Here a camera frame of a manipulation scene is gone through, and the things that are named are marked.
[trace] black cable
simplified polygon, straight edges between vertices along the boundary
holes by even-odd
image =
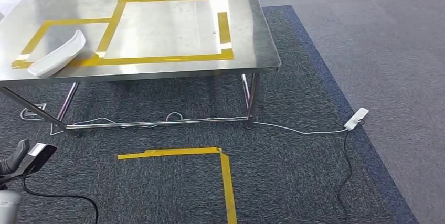
[[[35,192],[29,190],[29,189],[26,187],[26,178],[27,178],[26,176],[24,176],[24,177],[22,178],[22,189],[23,189],[23,191],[25,191],[25,192],[27,192],[27,193],[29,193],[29,194],[32,194],[32,195],[35,195],[35,196],[40,196],[40,197],[49,197],[49,198],[77,198],[77,199],[84,199],[84,200],[89,201],[89,202],[93,205],[94,210],[95,210],[95,212],[96,212],[96,218],[95,218],[94,223],[95,223],[95,224],[98,223],[98,220],[99,220],[99,209],[98,209],[98,206],[96,205],[96,203],[95,203],[92,199],[90,199],[90,198],[88,198],[88,197],[85,197],[85,196],[78,196],[78,195],[51,195],[51,194],[40,194],[40,193],[35,193]]]
[[[353,130],[355,130],[355,129],[361,127],[363,124],[365,124],[365,120],[364,120],[364,119],[362,119],[360,122],[361,122],[361,123],[359,123],[359,125],[357,125]],[[349,156],[348,156],[348,154],[347,154],[347,148],[346,148],[347,137],[349,136],[349,133],[350,133],[350,132],[351,132],[351,131],[348,131],[348,132],[346,133],[345,138],[344,138],[344,140],[343,140],[343,154],[345,155],[345,159],[346,159],[346,162],[347,162],[347,164],[348,164],[348,174],[346,175],[346,178],[343,180],[343,182],[342,182],[342,184],[340,185],[340,187],[338,187],[338,190],[335,192],[336,197],[337,197],[337,200],[338,200],[338,202],[340,203],[340,206],[342,206],[342,209],[343,209],[343,213],[344,213],[344,216],[345,216],[345,221],[344,221],[345,224],[347,224],[347,211],[346,211],[346,207],[345,207],[345,205],[344,205],[342,199],[340,198],[340,195],[341,195],[341,193],[342,193],[342,189],[343,189],[343,187],[346,185],[346,183],[348,182],[348,180],[352,177],[352,165],[351,165],[351,160],[349,160]]]

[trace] white plastic dish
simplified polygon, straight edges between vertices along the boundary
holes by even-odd
[[[52,76],[71,62],[85,43],[85,35],[81,30],[76,30],[69,41],[29,66],[28,72],[40,78]]]

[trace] gray carpet floor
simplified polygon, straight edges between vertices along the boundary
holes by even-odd
[[[445,0],[292,5],[421,223],[445,223]]]
[[[280,8],[265,12],[282,71],[263,76],[261,122],[303,131],[339,130],[336,106]],[[57,112],[70,85],[13,87]],[[344,133],[298,135],[268,126],[246,130],[241,123],[97,129],[73,139],[48,136],[44,122],[24,122],[19,105],[0,96],[0,141],[4,151],[29,138],[59,149],[28,187],[42,193],[80,194],[96,200],[100,223],[226,223],[217,154],[119,161],[117,154],[158,148],[221,147],[230,158],[239,223],[344,223],[335,191],[347,173]],[[66,120],[106,116],[116,121],[162,120],[177,111],[186,118],[245,113],[237,76],[81,85]],[[353,176],[341,194],[348,223],[394,223],[376,182],[355,151],[348,152]],[[92,223],[92,207],[77,199],[24,195],[20,223]]]

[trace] robotic arm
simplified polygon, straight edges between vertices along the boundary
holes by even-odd
[[[56,150],[54,146],[38,143],[29,151],[29,141],[22,140],[10,158],[0,160],[0,224],[15,224],[22,203],[20,193],[8,190],[7,183],[38,172]],[[26,156],[30,156],[30,160],[20,167]]]

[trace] blue carpet border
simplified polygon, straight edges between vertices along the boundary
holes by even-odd
[[[312,42],[309,34],[301,23],[295,10],[290,5],[283,6],[267,6],[263,7],[264,10],[279,9],[286,13],[290,25],[295,31],[298,40],[301,42],[303,49],[309,56],[309,60],[315,71],[319,75],[320,79],[325,86],[327,93],[337,108],[337,111],[342,119],[346,122],[353,114],[353,109],[348,103],[345,95],[338,86],[334,77],[331,75],[327,65],[323,58],[320,56],[317,48]],[[380,193],[388,205],[389,211],[393,214],[393,219],[396,224],[419,224],[416,217],[412,214],[405,199],[394,183],[391,175],[377,154],[374,146],[372,145],[369,137],[363,128],[358,128],[350,134],[350,141],[355,143],[355,149],[362,157],[369,175],[375,181]]]

